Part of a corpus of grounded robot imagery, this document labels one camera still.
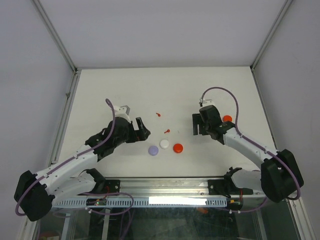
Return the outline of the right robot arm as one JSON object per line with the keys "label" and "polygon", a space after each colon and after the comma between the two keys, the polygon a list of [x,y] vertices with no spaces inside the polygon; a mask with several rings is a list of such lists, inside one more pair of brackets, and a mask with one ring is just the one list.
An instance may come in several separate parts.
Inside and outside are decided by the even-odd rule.
{"label": "right robot arm", "polygon": [[263,192],[274,203],[301,193],[304,179],[294,154],[262,146],[240,133],[236,124],[222,121],[218,109],[207,105],[192,114],[193,135],[210,136],[214,141],[236,150],[254,163],[258,170],[230,167],[216,191],[229,196],[242,189]]}

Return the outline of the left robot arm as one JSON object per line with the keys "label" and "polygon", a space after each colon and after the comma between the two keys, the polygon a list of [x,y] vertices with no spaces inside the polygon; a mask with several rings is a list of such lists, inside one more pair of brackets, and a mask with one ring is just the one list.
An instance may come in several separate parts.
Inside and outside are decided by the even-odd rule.
{"label": "left robot arm", "polygon": [[16,215],[27,216],[34,222],[66,199],[86,193],[102,194],[105,177],[95,168],[96,164],[120,145],[146,141],[151,135],[140,117],[136,123],[138,129],[131,121],[117,116],[67,160],[36,173],[22,173],[14,193]]}

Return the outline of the red charging case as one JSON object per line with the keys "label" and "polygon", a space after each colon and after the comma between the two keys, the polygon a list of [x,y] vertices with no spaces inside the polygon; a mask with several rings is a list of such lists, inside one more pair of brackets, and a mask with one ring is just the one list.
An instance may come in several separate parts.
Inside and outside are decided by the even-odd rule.
{"label": "red charging case", "polygon": [[223,117],[223,121],[224,121],[224,122],[232,122],[232,121],[233,121],[233,118],[232,118],[232,116],[230,116],[230,115],[225,115],[225,116]]}
{"label": "red charging case", "polygon": [[184,147],[183,147],[182,144],[180,144],[180,143],[174,144],[174,146],[173,146],[173,151],[174,151],[175,153],[180,154],[180,153],[183,152],[183,150],[184,150]]}

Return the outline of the purple charging case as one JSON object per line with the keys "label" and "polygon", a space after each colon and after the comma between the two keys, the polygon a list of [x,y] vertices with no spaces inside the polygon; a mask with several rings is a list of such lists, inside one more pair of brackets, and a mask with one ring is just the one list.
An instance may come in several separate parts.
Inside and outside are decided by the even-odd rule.
{"label": "purple charging case", "polygon": [[155,145],[152,145],[148,148],[148,153],[151,156],[156,156],[159,153],[159,148]]}

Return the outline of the white charging case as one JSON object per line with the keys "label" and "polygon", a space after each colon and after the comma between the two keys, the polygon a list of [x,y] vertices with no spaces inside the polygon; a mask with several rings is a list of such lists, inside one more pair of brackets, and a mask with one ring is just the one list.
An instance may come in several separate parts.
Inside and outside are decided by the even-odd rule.
{"label": "white charging case", "polygon": [[166,149],[169,148],[170,142],[169,142],[167,139],[162,139],[162,140],[159,142],[159,146],[160,146],[161,149],[166,150]]}

